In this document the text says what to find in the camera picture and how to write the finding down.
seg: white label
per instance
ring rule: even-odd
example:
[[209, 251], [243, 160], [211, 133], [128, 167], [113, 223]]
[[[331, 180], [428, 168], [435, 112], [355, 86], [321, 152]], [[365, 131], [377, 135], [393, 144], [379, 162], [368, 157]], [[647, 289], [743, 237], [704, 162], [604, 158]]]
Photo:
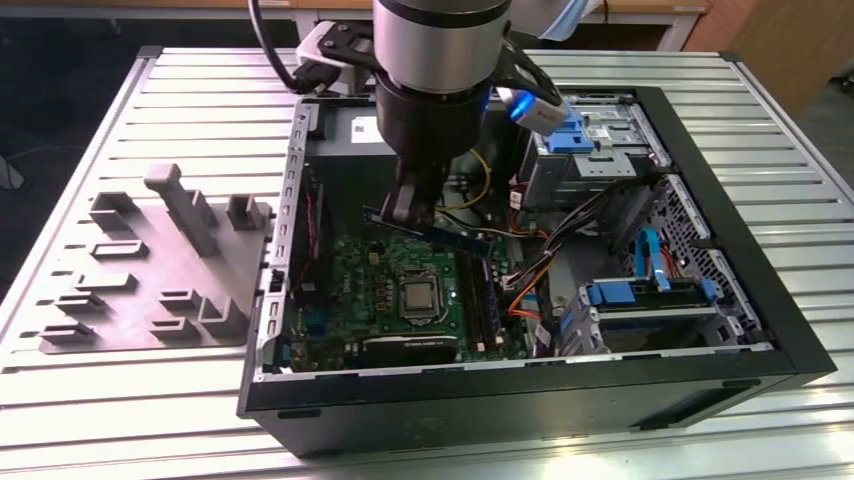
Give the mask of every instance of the white label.
[[611, 138], [611, 135], [608, 134], [608, 129], [604, 127], [590, 127], [587, 129], [587, 135], [598, 138]]
[[548, 330], [545, 330], [545, 327], [543, 327], [543, 325], [536, 325], [536, 330], [533, 330], [533, 335], [536, 335], [536, 338], [539, 339], [540, 342], [543, 342], [543, 345], [548, 346], [551, 345], [551, 333], [548, 333]]
[[509, 192], [509, 208], [513, 210], [521, 208], [521, 192]]
[[383, 143], [383, 136], [379, 134], [376, 117], [356, 117], [349, 124], [352, 143]]

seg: open computer tower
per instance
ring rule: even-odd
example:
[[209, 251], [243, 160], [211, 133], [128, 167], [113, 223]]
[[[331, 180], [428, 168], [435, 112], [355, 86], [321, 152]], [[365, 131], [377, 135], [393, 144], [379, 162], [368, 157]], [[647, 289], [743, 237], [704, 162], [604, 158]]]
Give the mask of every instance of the open computer tower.
[[372, 99], [297, 105], [237, 409], [296, 455], [683, 427], [834, 370], [662, 91], [562, 93], [551, 137], [491, 102], [427, 232], [376, 219]]

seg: yellow wire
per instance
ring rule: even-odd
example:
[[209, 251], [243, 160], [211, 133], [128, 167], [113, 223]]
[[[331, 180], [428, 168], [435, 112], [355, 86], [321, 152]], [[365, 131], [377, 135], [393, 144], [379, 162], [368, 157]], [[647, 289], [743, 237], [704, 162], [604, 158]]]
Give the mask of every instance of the yellow wire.
[[471, 201], [463, 203], [461, 205], [452, 205], [449, 207], [437, 207], [436, 211], [439, 212], [447, 212], [448, 210], [463, 210], [471, 207], [475, 203], [477, 203], [483, 199], [483, 197], [485, 197], [485, 194], [489, 192], [489, 184], [492, 183], [492, 174], [489, 172], [489, 165], [485, 163], [485, 159], [483, 158], [483, 155], [480, 155], [473, 148], [469, 150], [469, 152], [480, 162], [480, 165], [483, 166], [483, 173], [485, 174], [485, 184], [483, 185], [483, 190], [480, 191], [480, 194]]

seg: ram slot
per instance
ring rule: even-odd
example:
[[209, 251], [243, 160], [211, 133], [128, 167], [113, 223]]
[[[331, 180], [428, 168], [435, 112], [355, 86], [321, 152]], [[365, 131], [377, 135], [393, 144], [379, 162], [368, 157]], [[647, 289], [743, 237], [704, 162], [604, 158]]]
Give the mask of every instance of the ram slot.
[[483, 342], [483, 327], [480, 325], [480, 310], [477, 307], [477, 295], [475, 293], [475, 270], [472, 269], [471, 257], [464, 254], [455, 255], [456, 264], [456, 286], [459, 288], [459, 299], [463, 304], [465, 315], [465, 338], [468, 347], [477, 352], [485, 350]]

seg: black cable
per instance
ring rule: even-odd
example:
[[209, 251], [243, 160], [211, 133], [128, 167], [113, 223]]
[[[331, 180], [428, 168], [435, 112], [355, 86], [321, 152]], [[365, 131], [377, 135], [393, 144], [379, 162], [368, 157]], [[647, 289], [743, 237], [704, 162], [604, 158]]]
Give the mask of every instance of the black cable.
[[291, 76], [288, 70], [284, 68], [284, 64], [281, 63], [279, 55], [276, 54], [276, 49], [272, 47], [272, 41], [269, 40], [269, 34], [267, 33], [267, 26], [264, 25], [264, 18], [261, 17], [260, 0], [248, 0], [248, 2], [252, 29], [255, 30], [257, 43], [260, 44], [264, 55], [267, 56], [267, 60], [269, 61], [269, 66], [276, 72], [276, 75], [281, 79], [281, 83], [284, 83], [284, 86], [288, 88], [288, 90], [293, 91], [295, 93], [308, 93], [308, 91], [311, 91], [311, 88], [307, 88], [307, 85], [301, 84]]
[[541, 268], [563, 247], [563, 241], [566, 238], [595, 220], [595, 217], [607, 204], [611, 195], [627, 187], [643, 185], [658, 178], [660, 178], [660, 174], [654, 173], [628, 180], [620, 180], [614, 182], [606, 189], [590, 197], [560, 221], [560, 224], [553, 229], [543, 243], [541, 253], [536, 257], [536, 260], [524, 270], [520, 271], [520, 273], [511, 275], [512, 280], [509, 280], [509, 283], [519, 282], [519, 280]]

